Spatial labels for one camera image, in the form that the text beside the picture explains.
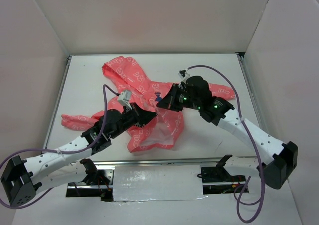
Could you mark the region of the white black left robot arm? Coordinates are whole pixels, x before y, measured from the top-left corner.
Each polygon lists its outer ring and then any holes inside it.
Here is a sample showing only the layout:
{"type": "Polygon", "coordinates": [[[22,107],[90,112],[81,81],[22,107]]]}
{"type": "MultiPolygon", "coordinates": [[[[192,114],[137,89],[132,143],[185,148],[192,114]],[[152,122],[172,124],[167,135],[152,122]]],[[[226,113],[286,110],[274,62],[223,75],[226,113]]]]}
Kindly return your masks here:
{"type": "Polygon", "coordinates": [[[111,140],[132,127],[144,127],[156,117],[155,112],[131,103],[123,112],[107,110],[104,115],[79,137],[55,150],[22,159],[16,152],[2,163],[5,166],[0,181],[8,198],[6,207],[26,208],[39,193],[70,182],[91,185],[100,179],[109,180],[98,172],[90,156],[111,145],[111,140]]]}

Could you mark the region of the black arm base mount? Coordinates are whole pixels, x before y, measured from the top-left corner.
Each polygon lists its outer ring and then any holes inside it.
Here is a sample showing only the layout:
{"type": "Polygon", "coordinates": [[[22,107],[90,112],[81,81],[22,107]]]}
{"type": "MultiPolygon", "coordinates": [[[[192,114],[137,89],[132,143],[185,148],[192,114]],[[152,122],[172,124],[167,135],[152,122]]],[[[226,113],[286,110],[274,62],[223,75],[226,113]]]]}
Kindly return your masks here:
{"type": "Polygon", "coordinates": [[[222,185],[232,181],[226,170],[219,167],[201,167],[197,177],[202,180],[204,185],[222,185]]]}

